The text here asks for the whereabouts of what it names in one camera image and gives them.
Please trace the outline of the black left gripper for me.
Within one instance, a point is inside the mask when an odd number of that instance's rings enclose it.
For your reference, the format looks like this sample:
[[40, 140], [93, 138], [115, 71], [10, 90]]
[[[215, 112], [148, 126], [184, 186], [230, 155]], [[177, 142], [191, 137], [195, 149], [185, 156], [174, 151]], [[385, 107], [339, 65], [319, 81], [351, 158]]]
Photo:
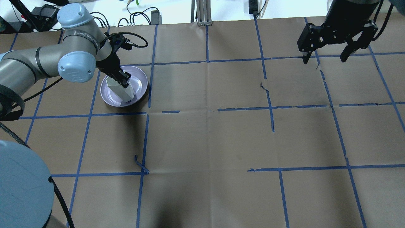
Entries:
[[113, 78], [117, 81], [123, 88], [129, 86], [129, 81], [131, 75], [120, 67], [120, 59], [117, 54], [111, 54], [107, 58], [96, 62], [97, 69], [105, 73], [108, 77]]

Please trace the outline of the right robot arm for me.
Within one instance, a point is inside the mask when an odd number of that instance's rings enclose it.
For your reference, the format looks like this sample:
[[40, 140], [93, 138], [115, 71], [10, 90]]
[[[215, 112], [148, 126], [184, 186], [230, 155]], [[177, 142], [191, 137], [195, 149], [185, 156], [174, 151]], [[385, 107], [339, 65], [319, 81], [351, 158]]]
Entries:
[[383, 26], [378, 28], [376, 20], [382, 4], [382, 0], [333, 0], [323, 24], [307, 23], [298, 38], [303, 62], [308, 63], [312, 53], [325, 45], [346, 43], [341, 62], [358, 49], [366, 49], [381, 36], [394, 8], [404, 15], [404, 1], [391, 0]]

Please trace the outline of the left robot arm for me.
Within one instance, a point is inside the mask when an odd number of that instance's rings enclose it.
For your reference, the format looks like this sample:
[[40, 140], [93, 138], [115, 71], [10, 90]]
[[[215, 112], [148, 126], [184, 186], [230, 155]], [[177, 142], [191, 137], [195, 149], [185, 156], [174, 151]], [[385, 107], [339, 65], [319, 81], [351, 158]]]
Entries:
[[[1, 54], [1, 122], [16, 121], [25, 111], [22, 95], [41, 79], [61, 77], [75, 83], [92, 79], [97, 69], [113, 81], [124, 102], [134, 98], [131, 75], [116, 52], [127, 46], [120, 34], [103, 33], [79, 3], [63, 6], [57, 20], [65, 29], [61, 43]], [[57, 197], [71, 228], [71, 215], [44, 161], [20, 138], [1, 141], [1, 227], [45, 228]]]

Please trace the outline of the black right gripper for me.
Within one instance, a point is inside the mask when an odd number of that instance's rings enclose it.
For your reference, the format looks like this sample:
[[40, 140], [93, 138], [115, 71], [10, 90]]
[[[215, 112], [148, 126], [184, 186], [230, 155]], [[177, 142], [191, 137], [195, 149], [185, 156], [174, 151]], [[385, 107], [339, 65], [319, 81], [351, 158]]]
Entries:
[[378, 27], [372, 14], [376, 6], [331, 6], [324, 22], [307, 23], [297, 40], [302, 60], [307, 64], [312, 53], [325, 45], [343, 44], [340, 61], [345, 63], [358, 49], [366, 49], [375, 40]]

